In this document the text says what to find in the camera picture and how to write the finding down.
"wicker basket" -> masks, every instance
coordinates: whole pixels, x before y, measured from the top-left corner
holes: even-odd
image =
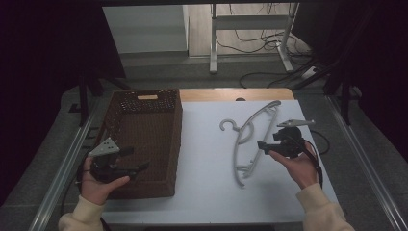
[[[167,197],[175,194],[183,109],[179,90],[115,91],[96,139],[107,137],[119,146],[134,146],[118,167],[132,169],[146,161],[149,168],[135,181],[111,192],[110,199]]]

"white table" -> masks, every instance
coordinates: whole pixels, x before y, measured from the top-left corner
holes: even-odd
[[[225,124],[232,118],[238,126],[270,101],[183,102],[182,141],[173,197],[111,200],[103,218],[110,224],[186,225],[186,224],[262,224],[302,221],[303,209],[295,194],[299,187],[287,171],[268,155],[262,155],[251,177],[241,188],[235,181],[233,148],[238,133]],[[276,124],[288,119],[305,119],[296,100],[281,100]],[[254,120],[253,139],[240,145],[243,164],[258,150],[256,141],[264,138],[270,117],[260,114]],[[299,127],[303,138],[313,142],[309,128]],[[270,133],[279,129],[274,125]],[[337,202],[322,162],[323,190]]]

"wall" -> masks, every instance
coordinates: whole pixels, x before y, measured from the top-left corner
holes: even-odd
[[[187,7],[103,8],[119,54],[187,51]]]

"cuff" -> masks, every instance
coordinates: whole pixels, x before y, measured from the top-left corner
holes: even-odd
[[[105,205],[93,204],[79,195],[79,201],[72,216],[84,223],[97,222],[100,220],[104,208]]]
[[[296,197],[306,213],[330,203],[319,183],[306,187]]]

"aluminum rail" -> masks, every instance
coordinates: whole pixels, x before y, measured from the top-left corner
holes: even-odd
[[[390,192],[387,190],[386,186],[378,176],[375,171],[368,155],[366,154],[363,146],[359,143],[357,136],[353,132],[351,126],[348,126],[342,116],[340,115],[340,107],[334,99],[335,96],[326,96],[327,101],[331,107],[332,113],[335,116],[336,120],[340,124],[342,132],[344,133],[345,138],[347,139],[354,155],[357,158],[360,166],[362,167],[363,172],[366,174],[366,177],[369,180],[370,185],[373,188],[375,195],[377,196],[381,206],[384,209],[388,219],[390,220],[391,225],[394,230],[406,231],[408,230],[407,224],[402,217],[398,207],[393,200]]]
[[[64,185],[69,177],[69,172],[72,170],[72,166],[78,157],[78,153],[87,135],[87,131],[92,124],[95,117],[95,111],[99,104],[99,99],[96,98],[92,100],[91,110],[88,119],[84,125],[78,129],[75,135],[74,141],[70,145],[63,162],[58,169],[56,176],[54,177],[44,199],[42,200],[37,214],[34,216],[33,222],[29,228],[30,231],[41,231],[47,226],[49,219],[51,218],[52,212],[57,204],[57,201],[63,191]]]

